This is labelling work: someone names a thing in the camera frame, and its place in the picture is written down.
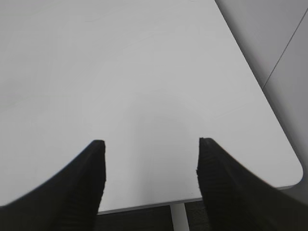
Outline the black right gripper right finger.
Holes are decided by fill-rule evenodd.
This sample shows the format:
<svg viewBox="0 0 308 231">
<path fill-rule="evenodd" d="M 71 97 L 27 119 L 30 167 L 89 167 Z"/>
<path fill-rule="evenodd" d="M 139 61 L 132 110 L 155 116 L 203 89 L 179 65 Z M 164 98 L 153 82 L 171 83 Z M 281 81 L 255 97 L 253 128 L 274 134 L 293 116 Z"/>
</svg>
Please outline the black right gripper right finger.
<svg viewBox="0 0 308 231">
<path fill-rule="evenodd" d="M 212 138 L 199 139 L 197 179 L 214 231 L 306 231 L 308 206 L 246 169 Z"/>
</svg>

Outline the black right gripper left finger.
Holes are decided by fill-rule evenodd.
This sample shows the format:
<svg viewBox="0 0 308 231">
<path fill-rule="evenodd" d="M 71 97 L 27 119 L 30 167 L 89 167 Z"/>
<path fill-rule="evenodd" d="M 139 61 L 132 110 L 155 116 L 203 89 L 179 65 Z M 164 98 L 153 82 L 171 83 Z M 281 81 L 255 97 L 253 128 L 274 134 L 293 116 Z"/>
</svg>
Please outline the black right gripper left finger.
<svg viewBox="0 0 308 231">
<path fill-rule="evenodd" d="M 105 183 L 105 143 L 93 140 L 48 181 L 2 206 L 0 229 L 92 231 Z"/>
</svg>

